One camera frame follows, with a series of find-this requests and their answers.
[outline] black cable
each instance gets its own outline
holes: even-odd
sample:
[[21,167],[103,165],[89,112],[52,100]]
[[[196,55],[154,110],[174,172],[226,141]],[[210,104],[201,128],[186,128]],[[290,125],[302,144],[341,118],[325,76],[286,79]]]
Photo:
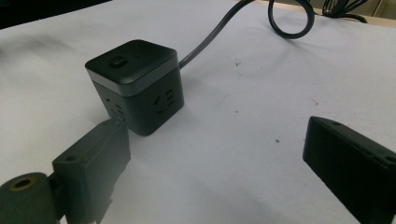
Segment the black cable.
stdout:
[[325,17],[330,18],[350,18],[363,23],[367,23],[367,20],[362,16],[347,14],[351,10],[359,7],[367,0],[356,0],[351,4],[347,5],[349,0],[326,0],[323,5],[322,14]]
[[[210,42],[212,42],[212,40],[220,33],[220,31],[224,28],[224,26],[228,23],[228,21],[230,21],[230,19],[242,7],[246,6],[247,4],[249,4],[253,1],[254,0],[241,0],[233,8],[231,8],[231,10],[227,12],[227,14],[223,17],[223,19],[215,27],[215,29],[207,36],[207,38],[197,48],[195,48],[189,55],[187,55],[183,60],[181,60],[178,63],[179,68],[180,69],[183,68],[192,59],[194,59],[204,48],[206,48],[210,44]],[[311,30],[312,26],[314,25],[315,12],[307,0],[295,0],[297,3],[299,3],[304,8],[304,10],[306,12],[306,16],[308,18],[305,28],[300,33],[297,33],[297,34],[285,33],[276,25],[276,23],[274,21],[274,15],[273,15],[274,1],[275,0],[269,1],[268,19],[270,21],[272,28],[275,30],[275,32],[278,35],[280,35],[284,38],[287,38],[287,39],[296,39],[296,38],[300,38],[300,37],[306,35]]]

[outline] power outlet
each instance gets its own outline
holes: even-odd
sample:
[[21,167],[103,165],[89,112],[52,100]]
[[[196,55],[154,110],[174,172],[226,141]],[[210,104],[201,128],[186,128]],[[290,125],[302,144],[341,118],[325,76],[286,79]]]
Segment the power outlet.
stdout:
[[107,113],[137,134],[153,133],[184,105],[173,49],[134,40],[85,66]]
[[154,101],[154,106],[158,115],[166,114],[168,112],[168,108],[172,105],[175,105],[175,97],[172,90],[157,96]]

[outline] screw hole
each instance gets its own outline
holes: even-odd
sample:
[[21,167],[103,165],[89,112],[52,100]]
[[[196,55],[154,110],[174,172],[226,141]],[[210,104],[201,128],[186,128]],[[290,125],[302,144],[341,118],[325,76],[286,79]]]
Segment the screw hole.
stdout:
[[387,161],[390,161],[390,162],[396,162],[396,158],[394,158],[394,157],[386,157],[385,159],[387,159]]
[[66,161],[75,161],[77,159],[77,157],[75,156],[69,156],[66,158]]

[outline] round hole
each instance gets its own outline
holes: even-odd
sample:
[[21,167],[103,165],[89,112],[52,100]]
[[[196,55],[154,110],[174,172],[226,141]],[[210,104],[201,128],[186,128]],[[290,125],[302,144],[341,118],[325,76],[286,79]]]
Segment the round hole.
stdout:
[[77,159],[77,157],[75,156],[69,156],[66,158],[66,161],[75,161]]
[[12,191],[20,191],[24,189],[30,188],[35,183],[35,179],[32,177],[24,177],[22,179],[17,180],[12,186]]
[[387,159],[387,161],[390,161],[390,162],[396,162],[396,158],[394,158],[394,157],[386,157],[385,159]]

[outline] socket hole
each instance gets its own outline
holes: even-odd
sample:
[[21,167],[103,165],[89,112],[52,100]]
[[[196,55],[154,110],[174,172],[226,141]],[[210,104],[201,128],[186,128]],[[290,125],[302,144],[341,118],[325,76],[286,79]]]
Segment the socket hole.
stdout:
[[75,156],[69,156],[66,158],[66,161],[75,161],[77,159],[77,157]]
[[386,157],[385,159],[387,159],[387,161],[390,161],[390,162],[396,162],[396,158],[394,158],[394,157]]
[[23,187],[26,187],[26,186],[30,185],[31,183],[32,183],[32,180],[30,180],[30,179],[23,179],[23,180],[17,182],[17,183],[14,185],[14,188],[15,188],[15,189],[20,189],[20,188],[23,188]]
[[35,178],[27,176],[15,182],[10,189],[12,191],[20,191],[31,187],[34,183],[35,183]]
[[155,99],[155,101],[154,101],[154,104],[155,104],[155,105],[158,104],[158,102],[160,102],[160,100],[161,100],[161,97],[160,97],[160,96],[157,97],[157,99]]

